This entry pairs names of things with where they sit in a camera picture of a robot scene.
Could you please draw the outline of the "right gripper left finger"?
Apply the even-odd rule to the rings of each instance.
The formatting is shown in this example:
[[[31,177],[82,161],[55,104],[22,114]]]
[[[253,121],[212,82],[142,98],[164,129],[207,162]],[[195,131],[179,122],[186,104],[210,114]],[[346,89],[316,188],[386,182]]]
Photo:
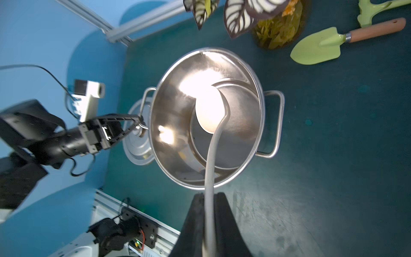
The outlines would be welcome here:
[[[193,197],[183,228],[169,257],[202,256],[204,217],[204,194],[197,193]]]

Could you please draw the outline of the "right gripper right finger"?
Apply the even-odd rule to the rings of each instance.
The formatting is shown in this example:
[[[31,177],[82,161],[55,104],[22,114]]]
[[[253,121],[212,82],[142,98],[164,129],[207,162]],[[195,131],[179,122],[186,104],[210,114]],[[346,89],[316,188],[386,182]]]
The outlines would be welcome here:
[[[217,257],[251,257],[239,231],[226,195],[214,195]]]

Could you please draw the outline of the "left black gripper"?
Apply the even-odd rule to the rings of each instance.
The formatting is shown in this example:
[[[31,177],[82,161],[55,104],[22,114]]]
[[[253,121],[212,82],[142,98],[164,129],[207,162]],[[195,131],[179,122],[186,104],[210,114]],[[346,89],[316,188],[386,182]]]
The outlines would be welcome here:
[[[108,114],[97,116],[68,130],[62,138],[61,149],[70,157],[76,155],[97,154],[111,148],[126,137],[144,134],[143,119],[139,115]],[[132,126],[122,129],[120,122],[132,122]]]

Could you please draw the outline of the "stainless steel pot lid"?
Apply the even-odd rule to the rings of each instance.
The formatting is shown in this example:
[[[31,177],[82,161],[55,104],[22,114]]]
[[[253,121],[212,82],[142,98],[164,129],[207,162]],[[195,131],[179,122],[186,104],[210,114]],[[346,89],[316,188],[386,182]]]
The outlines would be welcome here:
[[[127,114],[138,115],[140,112],[142,99],[134,103],[134,105],[129,109]],[[144,103],[143,118],[144,122],[148,123],[149,113],[151,109],[152,97],[147,97]],[[123,129],[131,126],[130,121],[124,122]],[[144,130],[142,137],[138,136],[128,136],[122,140],[123,149],[127,158],[137,166],[145,166],[154,161],[155,157],[150,146],[148,131]]]

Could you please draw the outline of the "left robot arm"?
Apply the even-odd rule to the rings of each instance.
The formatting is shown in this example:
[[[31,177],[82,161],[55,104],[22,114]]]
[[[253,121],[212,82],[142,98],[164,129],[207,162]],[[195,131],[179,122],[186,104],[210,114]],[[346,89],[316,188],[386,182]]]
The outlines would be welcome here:
[[[16,210],[48,174],[46,166],[60,169],[77,155],[94,156],[143,124],[141,115],[110,114],[68,129],[38,100],[1,111],[1,139],[12,149],[1,158],[1,209]]]

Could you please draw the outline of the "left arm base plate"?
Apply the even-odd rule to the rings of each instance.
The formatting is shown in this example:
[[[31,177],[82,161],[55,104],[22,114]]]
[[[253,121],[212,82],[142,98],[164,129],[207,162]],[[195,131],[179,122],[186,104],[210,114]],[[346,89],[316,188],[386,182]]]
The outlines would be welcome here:
[[[122,208],[120,219],[122,229],[132,247],[132,240],[134,238],[144,240],[144,250],[155,247],[158,233],[158,224],[156,222],[134,212],[128,207]]]

